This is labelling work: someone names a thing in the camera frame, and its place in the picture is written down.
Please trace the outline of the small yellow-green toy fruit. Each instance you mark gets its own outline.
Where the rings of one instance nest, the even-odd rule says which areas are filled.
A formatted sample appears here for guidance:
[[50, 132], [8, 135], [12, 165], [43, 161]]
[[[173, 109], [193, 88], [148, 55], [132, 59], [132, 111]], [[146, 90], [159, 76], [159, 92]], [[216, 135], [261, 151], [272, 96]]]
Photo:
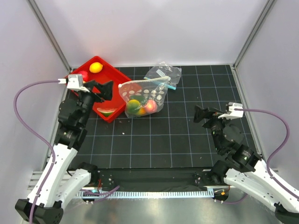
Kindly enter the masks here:
[[126, 103], [126, 111], [129, 114], [136, 114], [141, 108], [141, 103], [136, 99], [131, 99]]

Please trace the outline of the green toy cucumber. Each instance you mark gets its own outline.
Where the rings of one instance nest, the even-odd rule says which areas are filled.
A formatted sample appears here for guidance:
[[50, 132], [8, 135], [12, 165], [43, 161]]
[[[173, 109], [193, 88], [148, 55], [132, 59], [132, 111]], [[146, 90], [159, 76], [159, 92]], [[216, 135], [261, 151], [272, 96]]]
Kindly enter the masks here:
[[147, 103], [147, 101], [148, 101], [148, 98], [146, 97], [146, 96], [144, 96], [144, 95], [131, 95], [130, 97], [129, 97], [129, 99], [130, 100], [137, 100], [137, 101], [139, 101], [140, 102], [140, 104], [142, 104], [142, 105], [144, 105], [144, 104], [146, 104]]

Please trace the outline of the white-spotted clear zip bag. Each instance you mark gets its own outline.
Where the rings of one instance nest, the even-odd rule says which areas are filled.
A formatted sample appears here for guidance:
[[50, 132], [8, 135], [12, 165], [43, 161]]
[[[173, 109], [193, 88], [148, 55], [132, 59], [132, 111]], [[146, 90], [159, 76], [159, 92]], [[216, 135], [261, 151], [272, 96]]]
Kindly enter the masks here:
[[137, 118], [161, 111], [168, 91], [168, 76], [128, 81], [118, 85], [119, 95], [125, 102], [128, 118]]

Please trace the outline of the green orange toy mango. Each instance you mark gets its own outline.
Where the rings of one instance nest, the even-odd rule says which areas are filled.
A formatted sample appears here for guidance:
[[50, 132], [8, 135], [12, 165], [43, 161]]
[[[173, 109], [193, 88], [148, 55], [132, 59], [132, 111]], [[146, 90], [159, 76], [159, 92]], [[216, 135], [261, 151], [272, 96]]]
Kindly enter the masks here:
[[141, 107], [141, 108], [138, 110], [138, 112], [136, 113], [136, 116], [137, 116], [137, 117], [141, 117], [141, 116], [145, 116], [145, 115], [147, 115], [147, 112], [146, 112], [146, 110], [145, 110], [144, 107]]

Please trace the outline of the pink toy peach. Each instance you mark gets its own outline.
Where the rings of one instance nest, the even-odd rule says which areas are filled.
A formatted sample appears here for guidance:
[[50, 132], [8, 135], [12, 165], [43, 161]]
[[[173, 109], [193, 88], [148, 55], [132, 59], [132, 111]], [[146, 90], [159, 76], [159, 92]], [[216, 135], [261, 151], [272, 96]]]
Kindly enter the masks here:
[[157, 103], [154, 100], [149, 99], [144, 108], [148, 114], [155, 113], [157, 111]]

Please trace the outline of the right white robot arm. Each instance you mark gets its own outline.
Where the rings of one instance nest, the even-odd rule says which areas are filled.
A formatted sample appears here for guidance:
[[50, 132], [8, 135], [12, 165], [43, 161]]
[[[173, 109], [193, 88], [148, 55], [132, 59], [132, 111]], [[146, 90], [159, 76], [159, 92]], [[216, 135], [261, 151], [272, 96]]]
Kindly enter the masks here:
[[231, 185], [255, 198], [284, 224], [299, 222], [299, 191], [269, 167], [256, 151], [243, 144], [244, 136], [230, 121], [243, 117], [242, 104], [230, 102], [222, 112], [216, 108], [195, 106], [194, 122], [206, 120], [215, 150], [224, 160], [217, 161], [210, 171], [196, 177], [204, 185]]

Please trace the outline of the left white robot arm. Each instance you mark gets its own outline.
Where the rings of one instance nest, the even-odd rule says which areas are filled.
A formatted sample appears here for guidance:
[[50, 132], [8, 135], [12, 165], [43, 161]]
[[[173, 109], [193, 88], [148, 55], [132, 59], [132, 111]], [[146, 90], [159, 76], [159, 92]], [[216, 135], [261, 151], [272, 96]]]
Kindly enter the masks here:
[[66, 84], [69, 90], [78, 92], [78, 99], [66, 99], [60, 103], [59, 125], [53, 145], [20, 117], [17, 99], [23, 90], [19, 90], [14, 98], [14, 112], [19, 121], [51, 150], [50, 159], [37, 184], [27, 198], [18, 199], [15, 204], [16, 211], [30, 224], [60, 223], [70, 200], [84, 186], [93, 187], [99, 182], [98, 167], [82, 162], [70, 179], [61, 184], [69, 165], [84, 142], [87, 134], [85, 127], [93, 105], [112, 99], [114, 83], [109, 81], [100, 84], [95, 80], [84, 83], [70, 78], [58, 79], [56, 82]]

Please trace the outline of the blue-zipper clear zip bag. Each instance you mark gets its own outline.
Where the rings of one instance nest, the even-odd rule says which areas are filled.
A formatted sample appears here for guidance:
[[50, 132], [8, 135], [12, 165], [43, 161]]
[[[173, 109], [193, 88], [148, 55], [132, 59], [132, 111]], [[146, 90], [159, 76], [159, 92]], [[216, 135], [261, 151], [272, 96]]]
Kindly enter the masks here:
[[182, 75], [182, 69], [174, 67], [166, 62], [161, 62], [157, 66], [152, 67], [144, 79], [154, 79], [159, 77], [169, 77], [168, 88], [176, 90], [177, 84], [179, 83]]

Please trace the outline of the red toy apple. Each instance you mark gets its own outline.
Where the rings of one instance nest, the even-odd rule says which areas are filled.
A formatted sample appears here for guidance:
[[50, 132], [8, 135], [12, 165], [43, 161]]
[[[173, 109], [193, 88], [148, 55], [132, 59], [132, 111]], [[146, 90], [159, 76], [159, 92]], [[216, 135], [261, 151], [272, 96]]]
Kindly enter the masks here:
[[83, 82], [88, 82], [88, 72], [87, 71], [79, 71], [78, 74], [82, 75]]

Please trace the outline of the yellow toy lemon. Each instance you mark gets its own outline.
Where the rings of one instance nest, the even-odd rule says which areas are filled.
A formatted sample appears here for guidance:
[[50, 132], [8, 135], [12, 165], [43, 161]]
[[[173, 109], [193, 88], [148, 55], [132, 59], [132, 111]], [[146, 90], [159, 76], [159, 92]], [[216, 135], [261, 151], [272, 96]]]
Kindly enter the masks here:
[[103, 69], [103, 65], [99, 62], [94, 62], [89, 67], [89, 71], [91, 73], [99, 73], [102, 71], [102, 69]]

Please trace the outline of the toy watermelon slice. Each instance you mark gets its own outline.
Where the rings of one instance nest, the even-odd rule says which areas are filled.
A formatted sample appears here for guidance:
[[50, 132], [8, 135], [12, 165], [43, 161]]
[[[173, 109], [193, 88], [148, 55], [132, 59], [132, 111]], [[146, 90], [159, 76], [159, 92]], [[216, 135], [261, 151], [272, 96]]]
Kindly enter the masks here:
[[102, 114], [104, 117], [109, 117], [112, 115], [117, 109], [116, 108], [97, 108], [97, 111]]

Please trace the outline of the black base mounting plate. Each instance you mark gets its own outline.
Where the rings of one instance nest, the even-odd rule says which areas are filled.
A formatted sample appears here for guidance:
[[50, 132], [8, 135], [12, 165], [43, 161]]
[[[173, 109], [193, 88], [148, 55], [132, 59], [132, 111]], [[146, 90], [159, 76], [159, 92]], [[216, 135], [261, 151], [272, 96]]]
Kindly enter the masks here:
[[203, 168], [99, 168], [86, 187], [127, 192], [187, 192], [226, 187], [210, 167]]

